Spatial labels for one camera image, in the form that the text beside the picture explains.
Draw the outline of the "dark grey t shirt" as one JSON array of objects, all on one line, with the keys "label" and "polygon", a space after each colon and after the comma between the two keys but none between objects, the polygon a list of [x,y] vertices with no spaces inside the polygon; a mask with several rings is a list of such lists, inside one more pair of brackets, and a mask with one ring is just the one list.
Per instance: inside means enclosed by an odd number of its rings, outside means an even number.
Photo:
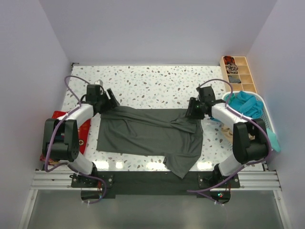
[{"label": "dark grey t shirt", "polygon": [[200,120],[185,109],[118,106],[101,115],[96,149],[140,156],[163,156],[164,165],[183,179],[202,153]]}]

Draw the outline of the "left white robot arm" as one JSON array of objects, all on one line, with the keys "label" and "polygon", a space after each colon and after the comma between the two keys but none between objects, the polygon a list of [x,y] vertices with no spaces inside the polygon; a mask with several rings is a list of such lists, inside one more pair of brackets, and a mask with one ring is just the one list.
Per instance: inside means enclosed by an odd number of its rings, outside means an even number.
[{"label": "left white robot arm", "polygon": [[86,94],[79,104],[59,118],[45,121],[42,154],[48,162],[59,161],[55,168],[67,165],[71,170],[82,173],[82,182],[88,187],[98,184],[99,176],[94,173],[94,164],[80,152],[79,128],[96,114],[103,114],[119,106],[112,90],[101,85],[87,85]]}]

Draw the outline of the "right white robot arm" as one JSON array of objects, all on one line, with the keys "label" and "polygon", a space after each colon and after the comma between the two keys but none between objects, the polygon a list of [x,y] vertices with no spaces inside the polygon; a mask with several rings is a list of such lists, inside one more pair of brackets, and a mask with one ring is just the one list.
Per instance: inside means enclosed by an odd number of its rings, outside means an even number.
[{"label": "right white robot arm", "polygon": [[224,187],[245,166],[266,159],[272,151],[265,122],[234,110],[227,101],[215,98],[212,87],[197,87],[198,97],[189,101],[186,117],[204,119],[209,116],[220,120],[233,132],[233,152],[226,160],[215,165],[210,180]]}]

